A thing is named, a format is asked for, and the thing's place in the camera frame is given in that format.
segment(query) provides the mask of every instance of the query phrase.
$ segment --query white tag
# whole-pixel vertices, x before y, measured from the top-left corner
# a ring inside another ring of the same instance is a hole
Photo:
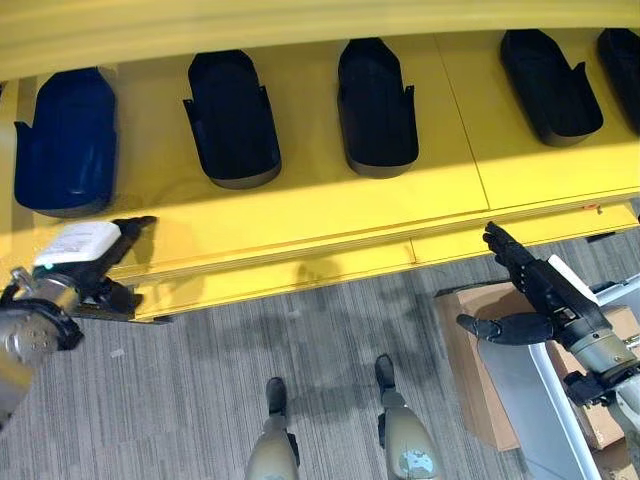
[[[34,266],[89,262],[100,258],[120,237],[120,228],[111,222],[84,222],[67,225],[45,248]]]
[[[571,270],[571,267],[569,267],[569,265],[564,263],[559,256],[557,256],[555,254],[551,255],[549,257],[549,260],[547,260],[547,262],[549,262],[549,264],[553,268],[555,268],[558,271],[558,273],[560,273],[560,275],[562,275],[564,278],[566,278],[571,285],[576,287],[576,289],[582,295],[587,297],[593,303],[599,305],[598,297],[595,296],[595,294],[591,291],[591,289],[587,286],[587,284],[584,283],[582,281],[582,279],[576,274],[576,272]]]

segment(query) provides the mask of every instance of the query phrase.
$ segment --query yellow platform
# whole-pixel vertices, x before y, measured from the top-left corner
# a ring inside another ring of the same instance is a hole
[[[385,38],[415,85],[420,142],[412,169],[386,180],[357,176],[344,158],[336,95],[346,41],[247,49],[283,161],[279,177],[249,191],[221,189],[200,168],[182,106],[191,55],[105,66],[118,98],[118,179],[113,206],[90,218],[159,219],[113,278],[149,294],[139,316],[151,318],[478,255],[488,220],[528,243],[637,225],[624,201],[640,192],[640,141],[594,58],[599,31],[550,33],[571,63],[587,60],[605,116],[568,148],[535,140],[498,62],[501,34]],[[0,275],[28,266],[66,223],[12,194],[13,121],[31,122],[46,78],[11,81],[0,101]],[[593,204],[603,213],[583,210]],[[321,274],[304,273],[309,264]]]
[[[622,204],[605,206],[600,213],[580,210],[501,225],[524,244],[536,245],[624,230],[635,222],[629,205]],[[136,288],[137,293],[144,295],[144,302],[136,311],[136,321],[149,322],[162,315],[484,255],[489,252],[482,241],[483,231],[483,227],[467,228],[258,267],[144,282]]]

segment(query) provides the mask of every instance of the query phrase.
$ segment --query cardboard box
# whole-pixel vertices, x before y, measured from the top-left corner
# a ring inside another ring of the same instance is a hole
[[[607,320],[611,322],[613,331],[620,338],[627,338],[640,333],[640,326],[629,308],[618,307],[605,312]],[[551,363],[562,380],[567,374],[575,371],[586,373],[582,365],[556,342],[547,343],[547,351],[551,358]],[[602,450],[607,445],[624,437],[622,429],[611,417],[607,409],[601,405],[592,407],[577,407],[571,404],[584,433],[587,443],[591,448]]]
[[[500,451],[518,448],[516,434],[478,354],[478,340],[458,326],[456,317],[466,313],[498,318],[531,312],[531,305],[511,283],[458,290],[439,296],[436,302],[465,427]]]
[[[618,440],[604,450],[595,452],[593,459],[603,480],[639,480],[631,460],[627,444]]]
[[[454,291],[438,296],[436,302],[465,427],[480,440],[500,451],[518,448],[516,434],[489,372],[478,354],[478,340],[458,326],[456,317],[460,313],[466,313],[479,318],[499,318],[513,313],[531,312],[531,305],[511,283]],[[633,325],[635,331],[638,330],[638,324],[628,308],[616,309],[606,316],[615,324],[614,329],[621,337],[633,334]],[[557,365],[556,371],[561,368],[560,380],[566,373],[580,369],[573,356],[560,345],[555,342],[549,344],[553,345],[552,349],[557,346],[555,350],[558,355],[554,366]],[[576,410],[582,415],[582,420],[580,416],[578,420],[584,424],[587,442],[594,448],[603,448],[622,437],[620,427],[603,407],[576,407]]]

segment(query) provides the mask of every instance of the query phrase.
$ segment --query sticker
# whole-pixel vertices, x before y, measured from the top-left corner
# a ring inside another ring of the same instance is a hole
[[[400,468],[408,475],[431,478],[433,467],[432,458],[421,450],[407,450],[400,456]]]

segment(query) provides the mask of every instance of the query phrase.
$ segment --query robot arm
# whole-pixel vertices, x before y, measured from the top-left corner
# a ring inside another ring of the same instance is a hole
[[[36,368],[56,350],[71,350],[82,332],[71,319],[85,301],[132,314],[141,301],[110,280],[142,228],[155,217],[69,225],[35,261],[11,272],[0,296],[0,428],[29,391]]]
[[[530,345],[555,340],[562,344],[588,372],[564,378],[567,395],[577,405],[608,407],[640,471],[640,360],[613,333],[593,293],[558,257],[534,258],[494,223],[487,225],[483,239],[536,313],[493,320],[460,315],[458,324],[494,343]]]

